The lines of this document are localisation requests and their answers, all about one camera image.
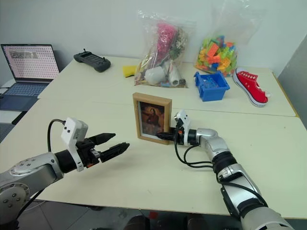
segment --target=red sneaker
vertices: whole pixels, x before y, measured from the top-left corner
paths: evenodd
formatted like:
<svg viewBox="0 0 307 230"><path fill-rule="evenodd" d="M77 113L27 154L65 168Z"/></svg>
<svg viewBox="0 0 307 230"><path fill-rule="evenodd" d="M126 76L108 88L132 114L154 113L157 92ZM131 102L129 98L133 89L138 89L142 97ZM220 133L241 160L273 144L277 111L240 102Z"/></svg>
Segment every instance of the red sneaker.
<svg viewBox="0 0 307 230"><path fill-rule="evenodd" d="M253 105L263 107L268 102L268 97L265 91L259 88L257 77L244 69L237 68L233 78L235 83L246 92Z"/></svg>

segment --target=white shoe sole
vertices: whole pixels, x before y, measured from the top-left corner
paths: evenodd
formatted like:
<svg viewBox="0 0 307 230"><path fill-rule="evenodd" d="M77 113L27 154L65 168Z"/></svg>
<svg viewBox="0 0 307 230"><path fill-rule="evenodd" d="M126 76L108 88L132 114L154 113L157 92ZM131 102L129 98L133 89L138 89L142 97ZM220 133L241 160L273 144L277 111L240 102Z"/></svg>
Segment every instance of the white shoe sole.
<svg viewBox="0 0 307 230"><path fill-rule="evenodd" d="M250 102L251 102L254 106L256 106L256 107L263 107L263 106L265 106L265 105L267 104L267 102L266 102L266 103L257 102L257 101L253 98L253 96L250 94L250 92L242 85L242 83L241 83L240 80L238 79L238 76L236 75L237 69L235 70L235 74L233 75L234 82L244 90L244 92L248 95L248 98L249 98Z"/></svg>

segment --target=laptop screen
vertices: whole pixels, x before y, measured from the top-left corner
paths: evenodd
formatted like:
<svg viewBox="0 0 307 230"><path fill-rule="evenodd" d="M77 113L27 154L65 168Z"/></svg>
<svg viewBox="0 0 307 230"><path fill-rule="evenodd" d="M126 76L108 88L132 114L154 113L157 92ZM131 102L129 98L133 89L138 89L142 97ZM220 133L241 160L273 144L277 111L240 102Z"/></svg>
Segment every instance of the laptop screen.
<svg viewBox="0 0 307 230"><path fill-rule="evenodd" d="M52 81L59 74L51 45L1 45L12 74L19 81Z"/></svg>

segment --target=picture frame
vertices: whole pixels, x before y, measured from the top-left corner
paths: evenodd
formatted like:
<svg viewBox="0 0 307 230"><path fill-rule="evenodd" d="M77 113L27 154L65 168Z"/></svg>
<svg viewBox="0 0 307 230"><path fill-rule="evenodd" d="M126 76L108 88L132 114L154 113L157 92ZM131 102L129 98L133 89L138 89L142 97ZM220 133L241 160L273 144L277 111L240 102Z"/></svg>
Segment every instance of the picture frame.
<svg viewBox="0 0 307 230"><path fill-rule="evenodd" d="M172 99L139 92L132 96L138 138L168 145L168 140L162 140L155 134L169 131Z"/></svg>

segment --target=black controller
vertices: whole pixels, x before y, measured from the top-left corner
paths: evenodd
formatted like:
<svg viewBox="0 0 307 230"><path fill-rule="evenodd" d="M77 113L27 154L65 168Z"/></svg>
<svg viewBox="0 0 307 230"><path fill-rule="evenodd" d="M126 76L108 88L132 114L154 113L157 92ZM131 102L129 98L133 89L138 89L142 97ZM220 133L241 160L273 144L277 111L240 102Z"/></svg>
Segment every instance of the black controller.
<svg viewBox="0 0 307 230"><path fill-rule="evenodd" d="M85 51L85 49L84 52L75 54L73 58L77 62L83 62L92 66L96 71L100 73L105 71L111 65L111 62L108 59L104 57L99 57L89 51Z"/></svg>

